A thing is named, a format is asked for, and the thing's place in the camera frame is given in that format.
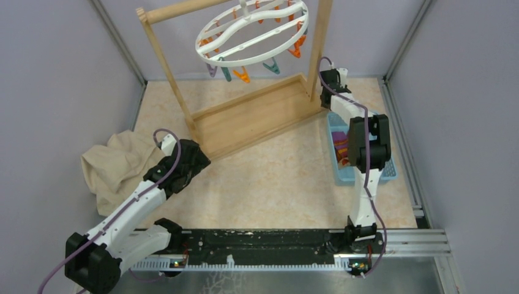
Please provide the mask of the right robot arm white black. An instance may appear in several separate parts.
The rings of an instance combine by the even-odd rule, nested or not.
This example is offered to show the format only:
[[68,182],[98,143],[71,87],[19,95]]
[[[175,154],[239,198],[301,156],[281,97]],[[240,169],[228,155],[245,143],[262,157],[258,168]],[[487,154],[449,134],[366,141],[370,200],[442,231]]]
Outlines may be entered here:
[[344,232],[324,243],[325,250],[334,254],[345,249],[361,252],[385,246],[384,235],[378,233],[378,225],[384,221],[376,209],[376,194],[383,169],[392,155],[389,118],[356,101],[347,87],[346,76],[345,68],[319,72],[323,88],[321,106],[339,115],[348,125],[347,158],[353,168],[356,191]]

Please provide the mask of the light blue plastic basket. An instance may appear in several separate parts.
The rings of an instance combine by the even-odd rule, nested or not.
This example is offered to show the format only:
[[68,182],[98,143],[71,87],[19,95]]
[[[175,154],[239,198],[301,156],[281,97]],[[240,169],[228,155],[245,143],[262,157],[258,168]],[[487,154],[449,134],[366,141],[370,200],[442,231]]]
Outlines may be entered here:
[[[326,116],[327,122],[327,140],[328,147],[330,152],[330,161],[331,161],[331,169],[334,175],[335,184],[337,186],[354,186],[355,176],[354,170],[352,166],[347,166],[344,168],[339,168],[337,165],[337,160],[334,153],[334,147],[332,142],[331,132],[344,132],[348,135],[349,126],[341,117],[333,112],[329,112]],[[388,181],[397,179],[398,172],[395,168],[394,160],[391,158],[388,162],[386,162],[382,174],[380,176],[379,183],[385,184]]]

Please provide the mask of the wooden hanger stand frame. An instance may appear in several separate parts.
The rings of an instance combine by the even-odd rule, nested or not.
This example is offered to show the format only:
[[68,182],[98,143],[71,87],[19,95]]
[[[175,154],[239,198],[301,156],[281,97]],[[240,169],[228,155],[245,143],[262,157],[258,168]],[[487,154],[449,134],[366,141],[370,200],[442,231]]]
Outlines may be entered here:
[[332,1],[320,1],[315,19],[307,74],[295,74],[264,88],[196,113],[190,112],[168,65],[153,25],[217,5],[217,1],[182,1],[136,14],[182,110],[191,137],[210,159],[220,159],[283,132],[321,111],[316,98],[319,59],[322,56]]

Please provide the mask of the purple red striped sock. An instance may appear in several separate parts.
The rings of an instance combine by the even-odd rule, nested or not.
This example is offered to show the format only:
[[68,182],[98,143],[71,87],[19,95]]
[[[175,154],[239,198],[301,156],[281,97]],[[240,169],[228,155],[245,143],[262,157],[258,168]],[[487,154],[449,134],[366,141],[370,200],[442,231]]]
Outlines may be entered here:
[[348,136],[344,132],[331,132],[334,153],[339,168],[349,165],[348,159]]

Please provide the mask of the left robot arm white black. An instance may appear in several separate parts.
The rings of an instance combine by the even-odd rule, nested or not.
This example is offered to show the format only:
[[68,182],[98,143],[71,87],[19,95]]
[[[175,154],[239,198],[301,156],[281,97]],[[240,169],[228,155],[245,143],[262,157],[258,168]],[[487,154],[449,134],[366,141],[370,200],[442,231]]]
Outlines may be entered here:
[[66,241],[64,275],[86,291],[109,293],[125,272],[156,252],[185,252],[186,237],[177,223],[161,218],[144,231],[136,227],[211,161],[193,140],[170,136],[160,149],[165,157],[146,172],[129,198],[99,225]]

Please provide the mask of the orange front clothes clip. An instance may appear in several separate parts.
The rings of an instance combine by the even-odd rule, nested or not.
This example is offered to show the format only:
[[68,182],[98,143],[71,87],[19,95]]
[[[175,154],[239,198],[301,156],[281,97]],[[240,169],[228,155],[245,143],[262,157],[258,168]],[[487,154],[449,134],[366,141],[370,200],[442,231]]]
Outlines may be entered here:
[[239,78],[244,83],[250,83],[250,76],[245,66],[241,66],[240,70],[233,69],[233,74],[235,77]]

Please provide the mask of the white round clip hanger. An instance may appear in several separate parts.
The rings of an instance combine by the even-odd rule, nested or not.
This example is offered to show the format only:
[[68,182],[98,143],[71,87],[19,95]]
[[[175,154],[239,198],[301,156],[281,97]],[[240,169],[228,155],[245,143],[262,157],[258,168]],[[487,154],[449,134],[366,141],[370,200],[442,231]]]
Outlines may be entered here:
[[[293,48],[307,33],[309,16],[304,1],[239,1],[203,27],[195,50],[203,62],[217,67],[267,61]],[[199,41],[209,36],[214,41],[200,47]]]

